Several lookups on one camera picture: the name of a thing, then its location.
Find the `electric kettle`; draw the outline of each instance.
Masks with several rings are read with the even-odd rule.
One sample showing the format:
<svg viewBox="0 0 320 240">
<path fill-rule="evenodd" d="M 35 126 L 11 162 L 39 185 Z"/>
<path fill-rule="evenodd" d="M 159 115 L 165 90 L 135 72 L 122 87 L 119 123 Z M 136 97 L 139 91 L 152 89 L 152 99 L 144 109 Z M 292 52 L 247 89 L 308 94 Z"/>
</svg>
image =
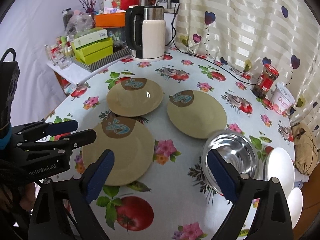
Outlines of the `electric kettle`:
<svg viewBox="0 0 320 240">
<path fill-rule="evenodd" d="M 125 13 L 125 36 L 134 60 L 164 58 L 165 20 L 162 6 L 135 6 Z"/>
</svg>

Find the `plate's brown patch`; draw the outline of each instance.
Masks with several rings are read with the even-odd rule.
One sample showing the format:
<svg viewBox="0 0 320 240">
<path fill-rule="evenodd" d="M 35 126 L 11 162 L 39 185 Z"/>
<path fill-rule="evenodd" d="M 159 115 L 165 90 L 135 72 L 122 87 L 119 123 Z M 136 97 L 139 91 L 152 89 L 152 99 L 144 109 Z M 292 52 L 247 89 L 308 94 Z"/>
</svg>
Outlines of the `plate's brown patch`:
<svg viewBox="0 0 320 240">
<path fill-rule="evenodd" d="M 130 78 L 130 79 L 123 80 L 121 82 L 121 85 L 125 90 L 132 91 L 132 90 L 139 90 L 144 88 L 146 83 L 147 83 L 146 78 Z"/>
<path fill-rule="evenodd" d="M 106 136 L 114 139 L 127 137 L 132 132 L 136 120 L 126 117 L 112 117 L 104 120 L 102 130 Z"/>
<path fill-rule="evenodd" d="M 192 90 L 185 90 L 169 96 L 170 102 L 178 107 L 190 106 L 193 103 L 194 95 Z"/>
</svg>

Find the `sauce jar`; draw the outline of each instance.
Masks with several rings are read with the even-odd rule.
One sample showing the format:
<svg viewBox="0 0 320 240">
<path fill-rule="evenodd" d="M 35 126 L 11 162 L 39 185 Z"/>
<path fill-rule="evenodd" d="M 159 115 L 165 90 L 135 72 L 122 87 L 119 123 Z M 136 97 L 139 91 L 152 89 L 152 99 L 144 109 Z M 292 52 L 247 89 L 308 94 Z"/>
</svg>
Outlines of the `sauce jar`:
<svg viewBox="0 0 320 240">
<path fill-rule="evenodd" d="M 258 82 L 252 89 L 257 98 L 263 99 L 271 88 L 273 82 L 278 78 L 279 72 L 270 64 L 264 64 L 264 68 Z"/>
</svg>

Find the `stainless steel bowl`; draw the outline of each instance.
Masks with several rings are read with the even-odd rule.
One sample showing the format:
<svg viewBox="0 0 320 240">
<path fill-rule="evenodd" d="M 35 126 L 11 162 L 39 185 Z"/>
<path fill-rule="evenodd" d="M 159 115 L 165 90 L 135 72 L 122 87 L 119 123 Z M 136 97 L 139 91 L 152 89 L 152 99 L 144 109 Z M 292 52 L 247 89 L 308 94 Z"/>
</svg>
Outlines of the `stainless steel bowl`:
<svg viewBox="0 0 320 240">
<path fill-rule="evenodd" d="M 211 149 L 216 149 L 227 163 L 231 163 L 239 173 L 247 173 L 251 178 L 259 176 L 259 159 L 250 141 L 240 133 L 221 130 L 215 132 L 205 143 L 201 157 L 201 166 L 207 183 L 218 193 L 221 190 L 212 175 L 207 156 Z"/>
</svg>

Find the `yogurt cup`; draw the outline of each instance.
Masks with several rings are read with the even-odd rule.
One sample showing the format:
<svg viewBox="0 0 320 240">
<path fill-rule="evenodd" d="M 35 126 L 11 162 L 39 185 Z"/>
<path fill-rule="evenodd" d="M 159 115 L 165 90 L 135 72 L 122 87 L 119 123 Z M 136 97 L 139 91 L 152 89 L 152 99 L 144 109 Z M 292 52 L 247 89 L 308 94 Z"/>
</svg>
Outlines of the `yogurt cup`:
<svg viewBox="0 0 320 240">
<path fill-rule="evenodd" d="M 273 96 L 270 100 L 273 109 L 278 113 L 282 114 L 287 111 L 290 106 L 295 103 L 293 95 L 290 91 L 282 84 L 277 83 L 276 89 L 273 93 Z"/>
</svg>

